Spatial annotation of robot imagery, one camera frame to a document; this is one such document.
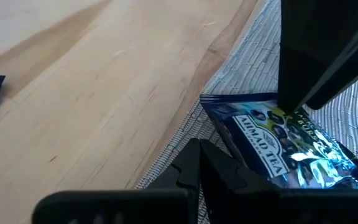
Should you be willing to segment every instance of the gray woven mat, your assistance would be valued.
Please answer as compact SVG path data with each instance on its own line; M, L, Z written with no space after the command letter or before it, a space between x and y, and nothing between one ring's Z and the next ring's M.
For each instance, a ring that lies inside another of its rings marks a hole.
M207 83L203 93L240 94L277 91L280 53L280 1L269 0L248 33ZM311 117L358 156L358 82ZM201 105L196 102L185 120L165 146L149 171L137 184L148 186L181 151L190 138L210 139L220 148L225 145ZM200 196L199 223L208 223Z

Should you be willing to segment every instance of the light wood surface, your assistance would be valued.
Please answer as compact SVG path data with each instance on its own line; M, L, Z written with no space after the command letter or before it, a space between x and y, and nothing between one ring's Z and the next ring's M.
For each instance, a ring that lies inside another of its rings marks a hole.
M0 0L0 223L58 190L133 187L256 3Z

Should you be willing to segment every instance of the black plastic part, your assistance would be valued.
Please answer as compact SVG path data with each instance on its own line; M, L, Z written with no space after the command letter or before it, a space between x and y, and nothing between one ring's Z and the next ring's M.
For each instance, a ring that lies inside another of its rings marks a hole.
M318 109L358 79L358 1L282 0L278 105Z
M280 189L204 140L201 185L212 224L358 223L358 190Z
M192 139L144 190L59 192L36 206L33 224L195 224L200 191L200 142Z
M358 190L280 189L197 139L147 189L53 194L38 203L32 223L193 224L199 175L212 224L358 223Z
M197 223L200 193L200 141L190 139L171 165L147 189L185 189L188 194L187 223Z
M32 223L182 224L188 223L188 209L188 195L182 189L59 192L38 203Z

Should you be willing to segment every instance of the wooden table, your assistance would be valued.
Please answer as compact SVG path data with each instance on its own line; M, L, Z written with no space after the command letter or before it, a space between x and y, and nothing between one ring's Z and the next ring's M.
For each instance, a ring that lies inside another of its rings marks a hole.
M58 190L133 187L259 5L0 0L0 223Z

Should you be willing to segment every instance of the ahmad tea logo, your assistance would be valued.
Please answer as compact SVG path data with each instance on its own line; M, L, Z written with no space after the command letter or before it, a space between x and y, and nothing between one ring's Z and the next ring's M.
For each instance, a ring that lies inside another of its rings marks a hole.
M283 149L277 138L270 131L258 126L248 115L239 115L233 118L254 147L271 177L289 172L286 163L281 157Z

